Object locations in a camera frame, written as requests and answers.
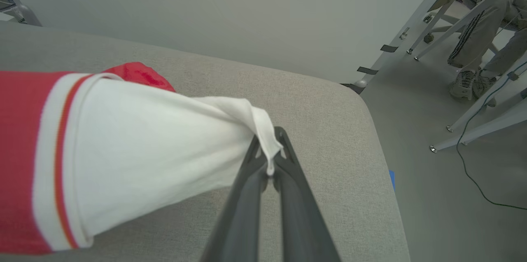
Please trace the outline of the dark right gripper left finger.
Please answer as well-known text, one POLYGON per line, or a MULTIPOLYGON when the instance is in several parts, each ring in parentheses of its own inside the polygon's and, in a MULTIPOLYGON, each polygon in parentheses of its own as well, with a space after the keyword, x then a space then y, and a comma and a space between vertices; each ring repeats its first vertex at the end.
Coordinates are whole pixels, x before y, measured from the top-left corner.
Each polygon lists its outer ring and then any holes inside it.
POLYGON ((200 262, 258 262, 266 170, 267 159, 254 136, 200 262))

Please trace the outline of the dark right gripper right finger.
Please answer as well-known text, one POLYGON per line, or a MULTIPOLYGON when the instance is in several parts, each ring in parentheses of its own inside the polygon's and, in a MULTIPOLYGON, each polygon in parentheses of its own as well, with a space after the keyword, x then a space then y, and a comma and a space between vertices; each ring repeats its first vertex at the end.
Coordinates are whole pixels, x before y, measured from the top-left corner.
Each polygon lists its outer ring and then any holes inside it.
POLYGON ((331 234, 288 134, 275 127, 282 151, 274 157, 273 185, 280 194, 284 262, 341 262, 331 234))

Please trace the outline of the red and white basketball jersey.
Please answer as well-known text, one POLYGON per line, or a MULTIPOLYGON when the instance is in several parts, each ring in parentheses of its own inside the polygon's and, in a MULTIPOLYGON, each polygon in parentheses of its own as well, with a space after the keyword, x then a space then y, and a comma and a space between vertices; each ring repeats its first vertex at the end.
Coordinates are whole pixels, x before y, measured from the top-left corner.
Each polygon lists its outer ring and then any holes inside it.
POLYGON ((0 254, 88 248, 94 236, 232 185, 252 139, 283 149, 246 99, 191 98, 153 69, 0 71, 0 254))

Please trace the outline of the grey fabric sofa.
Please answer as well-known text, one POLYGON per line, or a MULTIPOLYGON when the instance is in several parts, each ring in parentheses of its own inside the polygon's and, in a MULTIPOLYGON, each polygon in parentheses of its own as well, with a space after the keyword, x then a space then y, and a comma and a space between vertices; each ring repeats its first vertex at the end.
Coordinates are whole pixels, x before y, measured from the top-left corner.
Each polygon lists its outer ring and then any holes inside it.
MULTIPOLYGON (((343 262, 410 262, 371 114, 351 89, 316 77, 97 35, 0 22, 0 70, 97 73, 141 62, 190 97, 248 99, 283 127, 343 262)), ((100 234, 87 250, 15 262, 198 261, 229 189, 168 206, 100 234)))

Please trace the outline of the grey sneaker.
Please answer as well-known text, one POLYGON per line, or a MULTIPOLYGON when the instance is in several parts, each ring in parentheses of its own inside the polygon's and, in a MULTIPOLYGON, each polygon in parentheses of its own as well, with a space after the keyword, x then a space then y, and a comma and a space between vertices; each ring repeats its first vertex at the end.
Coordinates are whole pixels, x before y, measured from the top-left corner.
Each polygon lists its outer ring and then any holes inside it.
POLYGON ((449 95, 455 99, 471 101, 473 97, 473 83, 476 73, 470 70, 459 72, 455 80, 450 84, 449 95))
POLYGON ((497 73, 487 69, 480 69, 474 78, 472 90, 473 95, 479 99, 486 93, 497 81, 497 73))

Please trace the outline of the person's grey striped trousers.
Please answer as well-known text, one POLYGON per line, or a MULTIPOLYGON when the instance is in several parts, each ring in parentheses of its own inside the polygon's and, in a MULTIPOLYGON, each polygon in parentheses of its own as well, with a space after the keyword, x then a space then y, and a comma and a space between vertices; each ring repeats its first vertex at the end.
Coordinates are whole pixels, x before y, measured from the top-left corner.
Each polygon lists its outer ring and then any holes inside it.
POLYGON ((485 66, 498 75, 527 52, 527 0, 497 0, 473 18, 448 58, 448 65, 477 72, 482 57, 503 21, 516 26, 514 36, 485 66))

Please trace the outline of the grey frame post black tape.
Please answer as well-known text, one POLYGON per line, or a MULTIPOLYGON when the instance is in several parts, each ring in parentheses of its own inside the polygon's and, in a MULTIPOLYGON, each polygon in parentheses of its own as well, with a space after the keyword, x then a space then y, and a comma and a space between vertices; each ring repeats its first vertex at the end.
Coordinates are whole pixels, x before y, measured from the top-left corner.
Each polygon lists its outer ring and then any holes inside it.
POLYGON ((400 46, 405 41, 408 31, 422 21, 424 16, 439 7, 446 5, 447 3, 453 2, 453 0, 423 0, 414 13, 410 16, 407 22, 403 25, 399 33, 390 41, 389 44, 385 44, 381 47, 381 54, 372 65, 359 65, 357 72, 361 75, 360 78, 356 78, 350 83, 342 83, 341 85, 346 86, 352 91, 360 94, 371 83, 373 78, 378 72, 388 64, 397 62, 396 57, 399 55, 400 46))

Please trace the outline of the grey metal frame post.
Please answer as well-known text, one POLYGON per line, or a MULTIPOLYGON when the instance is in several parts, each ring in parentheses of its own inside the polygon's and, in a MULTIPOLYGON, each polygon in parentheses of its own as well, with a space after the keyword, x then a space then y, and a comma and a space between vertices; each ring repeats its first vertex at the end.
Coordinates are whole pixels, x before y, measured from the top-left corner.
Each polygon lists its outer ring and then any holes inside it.
POLYGON ((34 11, 26 6, 24 3, 22 3, 21 0, 13 0, 14 5, 13 7, 16 7, 17 10, 20 12, 21 16, 25 19, 26 24, 30 24, 33 26, 43 27, 40 20, 37 18, 34 11))

